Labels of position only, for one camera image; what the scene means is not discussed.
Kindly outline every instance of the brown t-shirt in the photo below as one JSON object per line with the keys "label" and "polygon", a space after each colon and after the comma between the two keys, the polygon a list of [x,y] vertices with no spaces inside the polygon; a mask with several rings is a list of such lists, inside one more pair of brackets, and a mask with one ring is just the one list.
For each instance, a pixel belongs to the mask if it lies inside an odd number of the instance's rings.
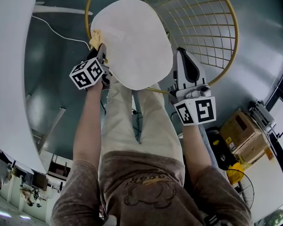
{"label": "brown t-shirt", "polygon": [[233,226],[250,226],[250,210],[215,168],[199,175],[193,198],[183,188],[184,165],[174,159],[137,152],[102,157],[100,178],[86,161],[75,161],[52,225],[103,225],[100,205],[117,225],[205,225],[206,216]]}

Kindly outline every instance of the cardboard box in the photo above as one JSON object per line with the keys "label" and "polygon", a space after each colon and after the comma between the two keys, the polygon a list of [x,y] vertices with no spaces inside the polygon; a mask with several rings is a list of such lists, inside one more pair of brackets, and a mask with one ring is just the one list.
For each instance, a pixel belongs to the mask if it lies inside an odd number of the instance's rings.
{"label": "cardboard box", "polygon": [[236,154],[239,154],[246,163],[253,163],[268,148],[268,141],[264,134],[259,135],[250,144],[244,144]]}
{"label": "cardboard box", "polygon": [[243,145],[250,145],[261,132],[259,126],[241,110],[237,110],[220,129],[220,135],[232,153]]}

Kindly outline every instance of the wire grid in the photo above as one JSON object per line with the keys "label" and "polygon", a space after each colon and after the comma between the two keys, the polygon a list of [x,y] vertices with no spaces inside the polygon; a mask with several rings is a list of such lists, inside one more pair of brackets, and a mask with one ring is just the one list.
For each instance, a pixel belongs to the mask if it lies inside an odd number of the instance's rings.
{"label": "wire grid", "polygon": [[158,14],[174,47],[224,70],[237,50],[238,25],[228,0],[142,0]]}

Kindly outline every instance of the beige pants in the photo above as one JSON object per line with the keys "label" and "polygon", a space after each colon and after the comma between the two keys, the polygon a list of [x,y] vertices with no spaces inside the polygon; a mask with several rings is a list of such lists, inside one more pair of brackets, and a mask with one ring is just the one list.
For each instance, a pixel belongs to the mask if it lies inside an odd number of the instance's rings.
{"label": "beige pants", "polygon": [[144,89],[138,92],[138,98],[143,115],[141,143],[136,141],[132,128],[132,91],[112,77],[102,130],[101,154],[135,151],[183,162],[182,148],[165,110],[163,95]]}

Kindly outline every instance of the ceiling light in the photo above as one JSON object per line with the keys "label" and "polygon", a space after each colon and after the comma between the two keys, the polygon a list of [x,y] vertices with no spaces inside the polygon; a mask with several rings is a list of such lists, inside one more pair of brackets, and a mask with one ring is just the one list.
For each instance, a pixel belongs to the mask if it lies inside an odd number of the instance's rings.
{"label": "ceiling light", "polygon": [[30,217],[26,216],[26,215],[20,215],[20,218],[23,218],[23,219],[30,219]]}
{"label": "ceiling light", "polygon": [[2,212],[2,211],[0,211],[0,216],[11,218],[11,216],[8,213]]}

